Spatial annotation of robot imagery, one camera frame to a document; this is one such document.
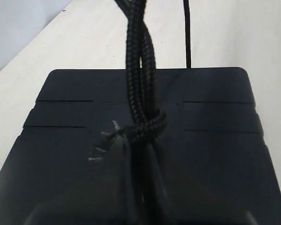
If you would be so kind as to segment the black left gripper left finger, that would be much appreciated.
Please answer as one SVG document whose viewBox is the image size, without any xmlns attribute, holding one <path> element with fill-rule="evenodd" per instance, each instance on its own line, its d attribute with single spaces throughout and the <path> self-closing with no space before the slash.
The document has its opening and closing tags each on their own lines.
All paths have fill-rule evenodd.
<svg viewBox="0 0 281 225">
<path fill-rule="evenodd" d="M 25 224 L 131 224 L 131 154 L 126 137 L 116 136 L 102 161 L 84 179 L 38 204 Z"/>
</svg>

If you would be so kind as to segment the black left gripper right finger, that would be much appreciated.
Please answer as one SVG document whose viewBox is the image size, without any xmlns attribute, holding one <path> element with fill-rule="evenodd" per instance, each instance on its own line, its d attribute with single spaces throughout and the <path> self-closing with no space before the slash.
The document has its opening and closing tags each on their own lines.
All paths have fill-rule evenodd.
<svg viewBox="0 0 281 225">
<path fill-rule="evenodd" d="M 167 225 L 242 225 L 244 212 L 193 179 L 183 162 L 161 147 L 144 149 L 156 205 Z"/>
</svg>

